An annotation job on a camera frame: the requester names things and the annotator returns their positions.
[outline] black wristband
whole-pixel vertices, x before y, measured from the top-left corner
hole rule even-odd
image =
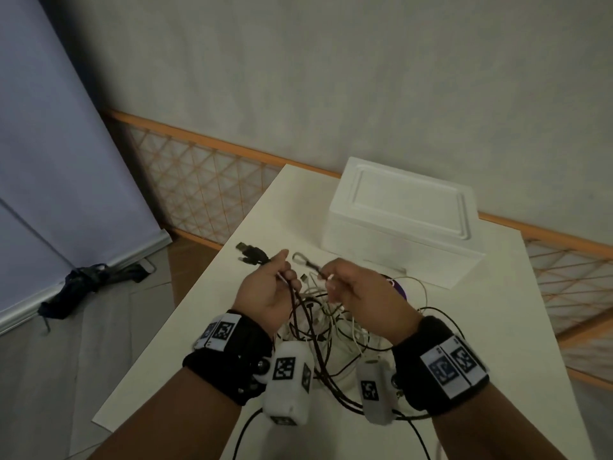
[[[240,318],[224,321],[227,314],[223,315],[208,332],[207,345],[187,355],[183,366],[243,406],[264,392],[265,385],[253,374],[258,363],[272,355],[272,340],[251,318],[234,310],[227,313]]]
[[[447,352],[444,348],[455,348]],[[486,368],[464,342],[435,317],[392,348],[396,382],[416,410],[440,415],[478,394],[489,382]]]

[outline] gray floor tile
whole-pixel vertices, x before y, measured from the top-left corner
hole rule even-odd
[[[72,457],[68,458],[67,460],[86,460],[87,458],[89,458],[90,455],[94,453],[94,450],[98,448],[98,445],[95,445],[94,447],[90,447],[89,449],[85,449],[79,453],[76,453]]]
[[[170,283],[130,295],[132,363],[140,356],[174,309]]]
[[[147,259],[153,263],[156,270],[142,282],[138,284],[132,283],[134,286],[132,292],[144,291],[146,289],[150,289],[151,287],[157,287],[170,282],[170,263],[168,263],[167,248],[164,247],[162,250],[158,250],[153,255],[149,255]]]
[[[49,334],[35,318],[0,337],[3,460],[68,456],[82,317],[51,321]]]
[[[129,294],[134,287],[126,282],[104,288],[83,312],[70,455],[110,435],[91,419],[132,363]]]

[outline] floor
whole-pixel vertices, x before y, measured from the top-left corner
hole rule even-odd
[[[91,418],[215,254],[181,239],[142,283],[91,294],[50,333],[34,318],[0,336],[0,458],[86,459],[110,434]]]

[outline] table top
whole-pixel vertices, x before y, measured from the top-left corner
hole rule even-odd
[[[185,355],[213,317],[228,309],[241,280],[253,270],[237,261],[235,246],[245,242],[274,255],[289,248],[324,264],[335,256],[319,248],[321,229],[338,179],[286,165],[255,208],[177,309],[151,340],[136,363],[106,400],[93,421],[117,429],[181,367]],[[586,428],[577,408],[562,356],[536,285],[519,231],[480,221],[487,252],[451,290],[426,285],[429,305],[448,313],[490,369],[494,384],[569,460],[593,459]],[[306,270],[294,266],[300,276]],[[382,267],[370,265],[394,275]],[[408,300],[424,305],[421,286],[401,284]],[[353,375],[343,390],[359,400]],[[343,409],[326,389],[313,391],[309,424],[276,426],[264,416],[254,420],[238,457],[277,458],[424,458],[410,426],[369,424]],[[246,419],[261,406],[249,401],[222,458],[231,458]],[[440,448],[432,423],[418,421],[430,455]]]

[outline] forearm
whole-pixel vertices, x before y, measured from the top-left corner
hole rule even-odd
[[[564,460],[493,384],[432,421],[449,460]]]
[[[91,460],[217,460],[241,407],[187,368],[119,427]]]

